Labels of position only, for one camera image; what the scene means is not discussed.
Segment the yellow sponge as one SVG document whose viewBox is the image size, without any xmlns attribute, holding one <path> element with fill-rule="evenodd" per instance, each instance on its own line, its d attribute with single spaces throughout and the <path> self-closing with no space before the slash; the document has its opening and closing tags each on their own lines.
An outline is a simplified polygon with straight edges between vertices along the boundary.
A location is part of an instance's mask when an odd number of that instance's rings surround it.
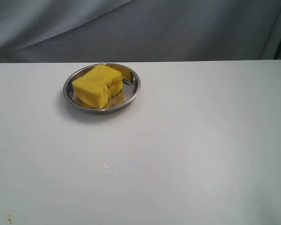
<svg viewBox="0 0 281 225">
<path fill-rule="evenodd" d="M 103 109 L 108 101 L 122 90 L 122 79 L 120 71 L 99 64 L 72 81 L 72 87 L 75 95 L 83 103 L 95 109 Z"/>
</svg>

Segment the grey backdrop cloth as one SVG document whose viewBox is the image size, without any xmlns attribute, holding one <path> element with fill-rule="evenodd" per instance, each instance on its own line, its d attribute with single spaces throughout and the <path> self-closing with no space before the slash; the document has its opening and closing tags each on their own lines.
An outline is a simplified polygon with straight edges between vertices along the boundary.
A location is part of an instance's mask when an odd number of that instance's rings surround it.
<svg viewBox="0 0 281 225">
<path fill-rule="evenodd" d="M 281 0 L 0 0 L 0 62 L 272 59 Z"/>
</svg>

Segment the round stainless steel pan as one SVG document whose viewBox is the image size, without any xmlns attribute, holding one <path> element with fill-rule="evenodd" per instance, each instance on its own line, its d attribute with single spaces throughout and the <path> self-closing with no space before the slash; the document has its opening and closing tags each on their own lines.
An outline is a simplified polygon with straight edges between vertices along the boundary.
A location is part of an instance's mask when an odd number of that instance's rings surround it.
<svg viewBox="0 0 281 225">
<path fill-rule="evenodd" d="M 115 64 L 115 63 L 103 63 L 103 65 L 109 66 L 113 69 L 116 69 L 120 71 L 123 75 L 123 88 L 122 90 L 112 97 L 108 103 L 104 106 L 103 109 L 95 109 L 85 103 L 83 103 L 81 100 L 78 99 L 78 97 L 75 95 L 73 87 L 72 87 L 72 81 L 74 81 L 77 78 L 82 77 L 87 72 L 89 72 L 91 69 L 93 69 L 95 66 L 99 64 L 90 65 L 84 68 L 81 68 L 80 70 L 73 73 L 65 82 L 63 87 L 63 94 L 65 99 L 76 108 L 89 112 L 91 114 L 109 114 L 116 112 L 124 107 L 126 107 L 139 93 L 141 88 L 141 81 L 139 76 L 130 68 Z"/>
</svg>

